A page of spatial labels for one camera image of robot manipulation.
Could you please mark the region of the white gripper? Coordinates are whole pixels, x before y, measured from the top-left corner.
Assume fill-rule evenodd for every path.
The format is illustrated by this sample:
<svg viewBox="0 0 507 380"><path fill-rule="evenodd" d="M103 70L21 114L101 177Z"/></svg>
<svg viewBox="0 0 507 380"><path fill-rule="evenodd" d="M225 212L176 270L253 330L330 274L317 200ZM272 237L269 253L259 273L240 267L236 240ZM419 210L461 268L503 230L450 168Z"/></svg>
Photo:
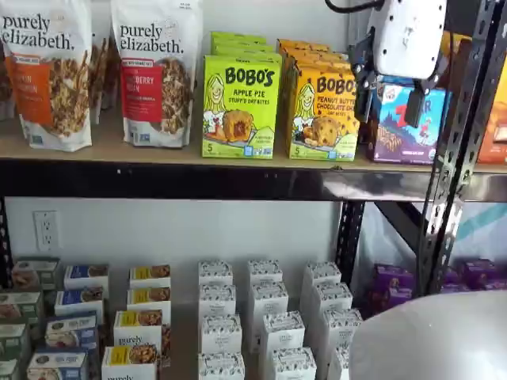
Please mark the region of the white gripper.
<svg viewBox="0 0 507 380"><path fill-rule="evenodd" d="M351 71L356 81L354 115L368 121L378 75L413 78L406 123L417 127L425 97L436 85L435 69L444 31L443 0L390 0L374 9L368 26L374 35L350 45Z"/></svg>

